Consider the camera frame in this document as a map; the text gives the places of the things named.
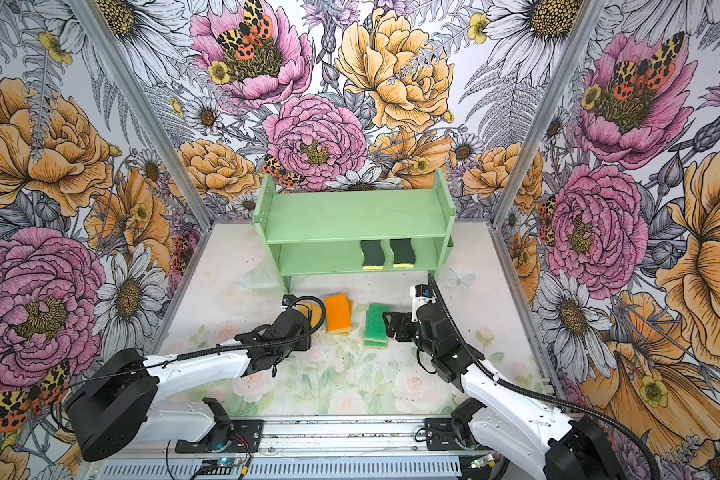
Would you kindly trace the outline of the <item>light green scrub sponge top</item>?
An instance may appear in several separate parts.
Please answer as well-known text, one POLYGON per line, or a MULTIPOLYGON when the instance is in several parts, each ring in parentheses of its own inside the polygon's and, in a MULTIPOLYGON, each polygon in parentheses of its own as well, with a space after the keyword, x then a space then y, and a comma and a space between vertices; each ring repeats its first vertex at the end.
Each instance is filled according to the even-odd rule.
POLYGON ((369 304, 366 311, 366 324, 364 339, 387 342, 386 324, 384 314, 389 313, 391 307, 382 304, 369 304))

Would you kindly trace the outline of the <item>yellow cellulose sponge front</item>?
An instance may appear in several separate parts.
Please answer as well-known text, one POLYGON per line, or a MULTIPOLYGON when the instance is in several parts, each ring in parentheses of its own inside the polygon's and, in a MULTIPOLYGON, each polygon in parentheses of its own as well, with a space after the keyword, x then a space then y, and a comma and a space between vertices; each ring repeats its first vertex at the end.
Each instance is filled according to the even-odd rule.
POLYGON ((311 301, 299 303, 297 310, 307 318, 311 329, 319 330, 325 323, 325 308, 322 304, 311 301))

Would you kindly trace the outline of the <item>dark green scrub sponge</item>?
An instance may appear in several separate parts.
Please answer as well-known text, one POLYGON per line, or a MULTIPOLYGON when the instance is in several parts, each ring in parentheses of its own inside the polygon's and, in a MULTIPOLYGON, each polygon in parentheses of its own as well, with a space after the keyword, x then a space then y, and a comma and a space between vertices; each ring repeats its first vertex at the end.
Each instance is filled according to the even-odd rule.
POLYGON ((413 268, 415 266, 416 254, 411 239, 391 239, 390 248, 393 253, 394 268, 413 268))
POLYGON ((386 257, 380 240, 362 240, 360 247, 363 255, 363 270, 382 270, 386 257))

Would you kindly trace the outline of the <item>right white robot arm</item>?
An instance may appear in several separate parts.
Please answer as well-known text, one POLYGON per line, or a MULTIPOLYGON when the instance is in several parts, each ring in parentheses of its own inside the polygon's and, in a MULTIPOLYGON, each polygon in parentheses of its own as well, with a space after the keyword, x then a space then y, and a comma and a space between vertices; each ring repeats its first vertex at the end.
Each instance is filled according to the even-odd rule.
POLYGON ((425 419, 415 435, 430 451, 471 452, 463 478, 472 471, 498 478, 509 463, 533 479, 624 478, 602 427, 503 386, 500 372, 461 338, 439 304, 382 318, 388 338, 413 343, 430 357, 432 373, 465 394, 448 417, 425 419))

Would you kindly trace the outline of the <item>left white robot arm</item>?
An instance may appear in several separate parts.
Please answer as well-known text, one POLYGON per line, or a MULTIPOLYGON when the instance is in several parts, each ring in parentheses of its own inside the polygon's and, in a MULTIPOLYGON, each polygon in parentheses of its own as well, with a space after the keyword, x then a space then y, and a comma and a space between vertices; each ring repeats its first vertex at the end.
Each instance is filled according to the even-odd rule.
POLYGON ((274 373, 294 351, 306 351, 325 321, 295 306, 271 324, 215 347, 143 356, 135 349, 112 356, 64 403, 87 462, 113 456, 133 443, 176 441, 220 452, 233 441, 230 416, 219 400, 172 403, 170 397, 221 380, 274 373))

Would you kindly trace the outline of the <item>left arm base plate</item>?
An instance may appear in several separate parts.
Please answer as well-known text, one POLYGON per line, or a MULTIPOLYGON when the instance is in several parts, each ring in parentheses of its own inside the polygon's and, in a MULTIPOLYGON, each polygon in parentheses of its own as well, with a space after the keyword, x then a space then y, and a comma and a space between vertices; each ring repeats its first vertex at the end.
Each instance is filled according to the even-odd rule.
POLYGON ((260 419, 232 419, 217 423, 200 440, 178 440, 174 451, 180 454, 257 453, 264 424, 260 419))

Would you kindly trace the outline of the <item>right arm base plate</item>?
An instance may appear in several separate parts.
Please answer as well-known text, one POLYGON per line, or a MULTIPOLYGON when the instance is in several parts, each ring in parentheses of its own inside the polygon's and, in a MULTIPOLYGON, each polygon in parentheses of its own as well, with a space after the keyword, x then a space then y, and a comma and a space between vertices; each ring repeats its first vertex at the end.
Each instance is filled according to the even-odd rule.
POLYGON ((475 448, 454 426, 450 417, 425 418, 424 443, 428 451, 467 451, 475 448))

